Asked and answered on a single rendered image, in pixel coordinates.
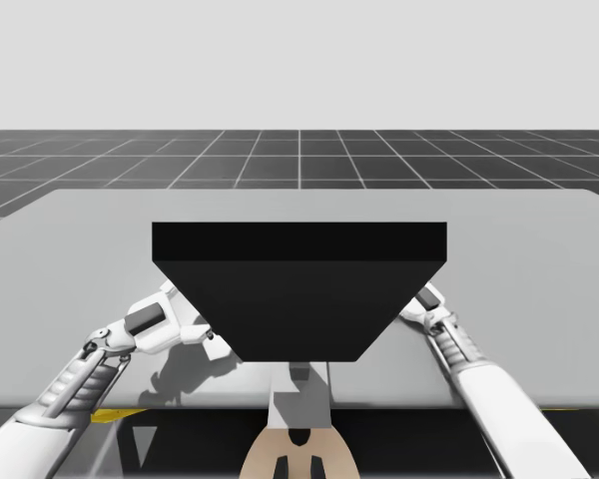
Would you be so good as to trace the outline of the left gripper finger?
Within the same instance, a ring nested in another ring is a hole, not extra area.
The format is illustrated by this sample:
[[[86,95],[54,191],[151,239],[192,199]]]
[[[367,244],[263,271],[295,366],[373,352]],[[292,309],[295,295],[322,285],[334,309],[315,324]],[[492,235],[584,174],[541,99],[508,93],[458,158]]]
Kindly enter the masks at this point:
[[[213,332],[210,332],[203,341],[203,348],[209,360],[225,359],[233,353],[225,340]]]

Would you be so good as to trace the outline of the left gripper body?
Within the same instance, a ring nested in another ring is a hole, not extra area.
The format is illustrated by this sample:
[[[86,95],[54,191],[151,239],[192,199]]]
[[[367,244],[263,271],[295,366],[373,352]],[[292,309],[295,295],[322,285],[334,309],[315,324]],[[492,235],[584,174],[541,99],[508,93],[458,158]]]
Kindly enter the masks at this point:
[[[198,312],[167,280],[158,292],[134,303],[127,314],[108,325],[108,346],[157,354],[178,344],[200,344],[211,338],[207,324],[193,324]]]

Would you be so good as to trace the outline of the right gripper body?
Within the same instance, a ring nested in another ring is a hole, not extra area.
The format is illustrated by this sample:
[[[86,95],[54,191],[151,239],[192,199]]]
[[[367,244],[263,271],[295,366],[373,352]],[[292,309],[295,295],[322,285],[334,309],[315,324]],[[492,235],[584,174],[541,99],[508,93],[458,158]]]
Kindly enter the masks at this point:
[[[428,282],[401,310],[399,319],[423,328],[441,328],[455,324],[455,314],[445,305],[445,297]]]

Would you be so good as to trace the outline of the black screen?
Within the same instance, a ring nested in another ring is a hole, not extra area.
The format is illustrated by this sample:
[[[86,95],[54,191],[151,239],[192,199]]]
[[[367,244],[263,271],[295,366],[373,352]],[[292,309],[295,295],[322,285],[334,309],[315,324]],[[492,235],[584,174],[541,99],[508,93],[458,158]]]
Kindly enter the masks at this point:
[[[444,222],[155,222],[152,260],[244,361],[358,360],[444,266]]]

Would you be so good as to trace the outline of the grey stand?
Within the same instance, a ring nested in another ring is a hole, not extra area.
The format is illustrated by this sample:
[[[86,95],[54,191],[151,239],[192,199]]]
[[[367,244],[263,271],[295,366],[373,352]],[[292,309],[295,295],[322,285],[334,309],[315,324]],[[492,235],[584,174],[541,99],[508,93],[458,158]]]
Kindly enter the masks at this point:
[[[329,429],[326,362],[280,362],[272,369],[268,429]]]

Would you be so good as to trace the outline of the tan robot part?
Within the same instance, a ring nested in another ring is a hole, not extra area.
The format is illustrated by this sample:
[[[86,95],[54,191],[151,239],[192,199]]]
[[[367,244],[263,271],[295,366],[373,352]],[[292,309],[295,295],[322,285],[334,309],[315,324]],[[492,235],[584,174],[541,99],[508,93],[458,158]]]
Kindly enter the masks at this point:
[[[273,479],[283,457],[288,461],[288,479],[311,479],[314,457],[321,460],[325,479],[360,479],[352,453],[334,427],[309,432],[307,442],[296,445],[289,430],[264,428],[246,456],[239,479]]]

